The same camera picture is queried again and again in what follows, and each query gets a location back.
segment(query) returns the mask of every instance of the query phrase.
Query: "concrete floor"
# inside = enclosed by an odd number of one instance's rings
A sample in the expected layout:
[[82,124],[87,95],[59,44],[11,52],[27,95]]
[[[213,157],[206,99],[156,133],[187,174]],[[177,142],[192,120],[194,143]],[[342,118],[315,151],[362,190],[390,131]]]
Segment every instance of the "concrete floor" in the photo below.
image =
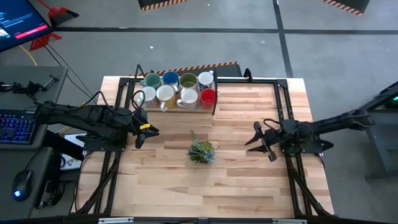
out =
[[[141,12],[132,0],[47,0],[81,14],[65,26],[155,28],[276,29],[272,0],[190,0]],[[279,0],[285,29],[398,29],[398,1],[373,0],[362,17],[318,0]],[[46,13],[42,6],[40,12]],[[56,51],[95,92],[105,75],[164,70],[208,63],[238,61],[255,77],[286,77],[278,34],[57,32]],[[396,35],[286,35],[293,75],[304,78],[314,119],[355,109],[397,81]],[[45,49],[32,52],[39,65],[57,63]],[[14,48],[0,54],[0,65],[32,65]],[[66,82],[59,103],[79,105],[87,97]],[[345,218],[398,222],[398,182],[366,182],[379,168],[365,133],[339,131],[324,135],[335,143],[325,153],[326,176],[335,213]],[[64,206],[37,215],[67,213]]]

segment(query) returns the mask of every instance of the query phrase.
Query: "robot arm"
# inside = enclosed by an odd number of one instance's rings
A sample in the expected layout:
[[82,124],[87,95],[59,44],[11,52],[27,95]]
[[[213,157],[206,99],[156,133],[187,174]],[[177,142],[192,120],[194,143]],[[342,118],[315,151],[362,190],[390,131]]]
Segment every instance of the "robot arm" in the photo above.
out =
[[280,129],[270,128],[263,133],[260,123],[255,122],[254,129],[256,134],[245,144],[248,145],[261,139],[262,145],[250,149],[250,151],[268,152],[271,162],[277,158],[275,152],[270,149],[271,145],[283,144],[284,148],[288,149],[286,153],[321,153],[333,147],[333,143],[321,140],[319,135],[342,129],[362,131],[370,128],[374,121],[370,118],[367,111],[354,110],[316,122],[300,122],[294,119],[287,119],[281,123],[276,123],[280,124]]
[[64,124],[87,132],[82,141],[97,139],[109,143],[122,141],[124,133],[137,135],[136,148],[141,148],[145,138],[159,135],[159,130],[149,124],[146,111],[138,108],[114,109],[106,105],[86,105],[83,107],[58,105],[51,101],[36,102],[34,118],[39,124]]

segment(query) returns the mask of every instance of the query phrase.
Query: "red mug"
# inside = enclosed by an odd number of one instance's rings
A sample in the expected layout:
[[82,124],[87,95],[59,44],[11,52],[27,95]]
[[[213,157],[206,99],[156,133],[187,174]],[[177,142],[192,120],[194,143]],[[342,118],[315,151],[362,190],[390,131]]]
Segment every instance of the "red mug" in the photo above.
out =
[[200,93],[201,107],[205,110],[212,110],[216,103],[216,91],[205,89]]

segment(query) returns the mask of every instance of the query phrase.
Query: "coffee mug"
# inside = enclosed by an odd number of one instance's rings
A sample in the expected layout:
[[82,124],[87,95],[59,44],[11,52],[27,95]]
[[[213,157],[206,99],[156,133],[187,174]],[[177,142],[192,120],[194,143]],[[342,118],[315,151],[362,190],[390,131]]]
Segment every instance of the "coffee mug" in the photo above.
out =
[[157,89],[158,87],[161,86],[162,80],[160,79],[160,76],[156,73],[150,73],[145,76],[144,80],[139,82],[142,86],[150,86],[154,87]]
[[179,78],[177,72],[166,72],[162,77],[162,81],[163,84],[172,86],[176,94],[178,94]]
[[202,72],[198,77],[200,91],[206,90],[207,88],[213,88],[214,75],[213,71]]
[[[148,108],[156,108],[159,105],[159,100],[156,97],[156,89],[154,87],[144,87],[142,91],[145,93],[145,100],[144,104]],[[144,94],[141,92],[139,93],[139,98],[136,100],[136,103],[138,105],[141,105],[142,101],[144,99]]]
[[212,110],[216,103],[216,91],[213,89],[206,89],[200,93],[201,107],[204,110]]
[[156,97],[161,102],[160,110],[167,111],[175,106],[175,90],[170,85],[162,85],[156,91]]
[[185,73],[180,77],[180,89],[184,90],[197,90],[198,78],[192,73]]
[[198,93],[191,89],[183,91],[181,93],[181,100],[177,100],[177,105],[182,108],[194,110],[198,105]]

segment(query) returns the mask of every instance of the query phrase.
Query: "monitor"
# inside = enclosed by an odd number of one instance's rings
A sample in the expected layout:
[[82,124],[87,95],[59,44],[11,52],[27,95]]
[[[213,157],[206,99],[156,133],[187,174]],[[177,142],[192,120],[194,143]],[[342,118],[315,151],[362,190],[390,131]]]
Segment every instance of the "monitor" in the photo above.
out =
[[0,0],[0,52],[50,32],[52,28],[28,0]]

